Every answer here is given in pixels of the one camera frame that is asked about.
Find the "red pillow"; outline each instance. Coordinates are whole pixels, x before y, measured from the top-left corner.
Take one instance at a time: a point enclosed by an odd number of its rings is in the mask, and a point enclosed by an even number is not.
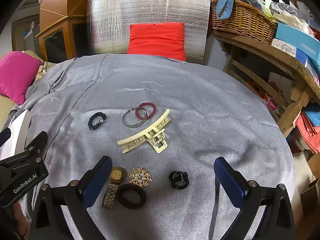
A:
[[[128,54],[164,56],[186,61],[183,23],[130,25]]]

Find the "black scrunchie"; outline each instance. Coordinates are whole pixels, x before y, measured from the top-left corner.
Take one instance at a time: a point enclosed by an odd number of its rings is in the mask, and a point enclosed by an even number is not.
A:
[[[103,122],[104,122],[104,120],[107,119],[107,116],[106,116],[103,112],[97,112],[97,113],[95,113],[93,116],[90,117],[89,122],[88,122],[88,126],[89,126],[89,129],[90,129],[90,130],[96,130],[96,129],[98,129],[98,128],[100,127],[101,122],[98,122],[98,123],[96,123],[95,125],[92,125],[93,119],[95,119],[95,118],[98,117],[98,116],[101,116],[101,117],[102,117]]]
[[[123,195],[124,192],[128,191],[129,189],[134,190],[136,193],[139,194],[140,196],[140,202],[139,203],[134,203],[134,202],[130,202],[129,200],[127,200]],[[139,187],[137,185],[134,184],[124,184],[122,186],[120,186],[117,190],[116,193],[116,198],[119,201],[119,203],[123,206],[125,206],[126,208],[129,209],[137,209],[142,207],[146,201],[147,201],[147,194],[146,192],[143,190],[142,187]]]
[[[188,173],[182,171],[173,171],[169,175],[169,180],[171,181],[171,187],[174,189],[185,189],[189,186]],[[184,183],[182,186],[178,186],[177,183]]]

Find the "blue cloth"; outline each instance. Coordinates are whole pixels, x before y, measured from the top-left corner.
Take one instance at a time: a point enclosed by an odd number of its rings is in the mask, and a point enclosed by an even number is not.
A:
[[[243,2],[246,2],[248,4],[251,4],[252,6],[258,8],[261,10],[261,5],[256,0],[240,0]],[[234,0],[219,0],[216,7],[216,15],[218,20],[225,20],[228,19],[232,12]],[[220,12],[222,11],[223,7],[225,7],[222,15],[219,17]]]
[[[234,0],[219,0],[216,7],[216,15],[218,20],[225,20],[228,19],[232,12]],[[220,12],[222,11],[223,7],[226,5],[222,15],[219,17]]]
[[[307,105],[302,111],[310,119],[313,126],[320,126],[320,106],[317,103]]]

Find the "reflective foil sheet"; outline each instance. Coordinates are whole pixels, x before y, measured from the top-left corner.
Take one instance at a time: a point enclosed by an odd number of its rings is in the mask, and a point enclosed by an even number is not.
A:
[[[131,24],[184,22],[187,61],[202,62],[210,0],[90,0],[87,8],[95,54],[126,53]]]

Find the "blue box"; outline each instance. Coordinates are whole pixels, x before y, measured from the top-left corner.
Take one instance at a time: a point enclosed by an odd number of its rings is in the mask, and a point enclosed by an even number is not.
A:
[[[283,23],[278,23],[276,38],[302,50],[313,59],[317,65],[320,65],[320,42],[317,39]]]
[[[305,68],[308,70],[310,75],[313,77],[317,85],[319,86],[319,71],[312,62],[312,60],[300,49],[297,49],[296,59],[299,60]]]

